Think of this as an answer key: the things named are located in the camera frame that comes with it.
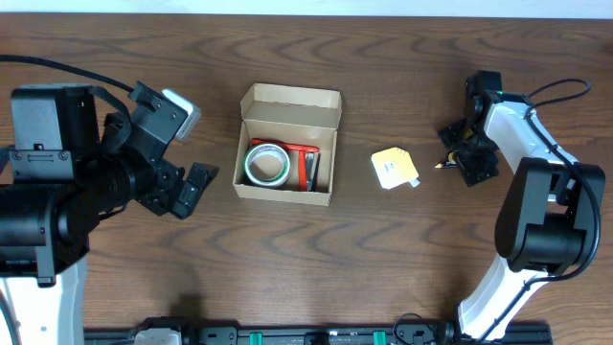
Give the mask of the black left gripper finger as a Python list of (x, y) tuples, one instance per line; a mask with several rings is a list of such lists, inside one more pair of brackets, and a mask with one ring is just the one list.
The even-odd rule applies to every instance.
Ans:
[(188, 189), (194, 192), (203, 192), (213, 182), (218, 172), (219, 167), (204, 163), (193, 163), (186, 179)]
[(201, 189), (191, 181), (185, 181), (181, 190), (172, 199), (170, 212), (178, 219), (189, 217), (201, 197)]

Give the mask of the correction tape dispenser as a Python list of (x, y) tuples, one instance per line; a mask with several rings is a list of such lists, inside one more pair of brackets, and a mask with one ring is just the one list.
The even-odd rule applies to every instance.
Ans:
[(457, 167), (455, 160), (456, 153), (451, 151), (442, 161), (440, 161), (435, 168), (436, 169), (453, 169)]

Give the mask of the small yellow spiral notepad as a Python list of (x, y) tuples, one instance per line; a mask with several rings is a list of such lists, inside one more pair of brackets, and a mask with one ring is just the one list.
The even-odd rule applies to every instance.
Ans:
[(415, 188), (420, 185), (419, 173), (410, 153), (400, 148), (390, 148), (373, 153), (371, 162), (374, 166), (380, 186), (391, 190), (402, 184)]

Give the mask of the cardboard box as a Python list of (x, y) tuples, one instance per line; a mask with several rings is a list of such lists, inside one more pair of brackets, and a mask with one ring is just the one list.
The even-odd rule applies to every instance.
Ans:
[(328, 206), (341, 93), (255, 83), (240, 112), (233, 176), (238, 196)]

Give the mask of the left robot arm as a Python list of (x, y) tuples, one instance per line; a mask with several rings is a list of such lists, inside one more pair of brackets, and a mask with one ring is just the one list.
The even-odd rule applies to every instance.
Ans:
[(173, 165), (199, 108), (138, 84), (122, 101), (100, 86), (32, 84), (11, 93), (15, 143), (2, 149), (1, 340), (81, 344), (90, 233), (136, 201), (156, 216), (189, 217), (214, 166)]

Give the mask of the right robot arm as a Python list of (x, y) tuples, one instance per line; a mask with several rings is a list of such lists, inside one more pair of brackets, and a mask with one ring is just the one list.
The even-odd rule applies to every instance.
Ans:
[(602, 236), (604, 171), (567, 152), (537, 117), (531, 95), (504, 91), (498, 72), (465, 81), (465, 116), (440, 130), (439, 168), (457, 168), (468, 186), (498, 174), (513, 180), (494, 229), (497, 254), (478, 287), (438, 327), (437, 344), (504, 344), (511, 321), (542, 287), (578, 277)]

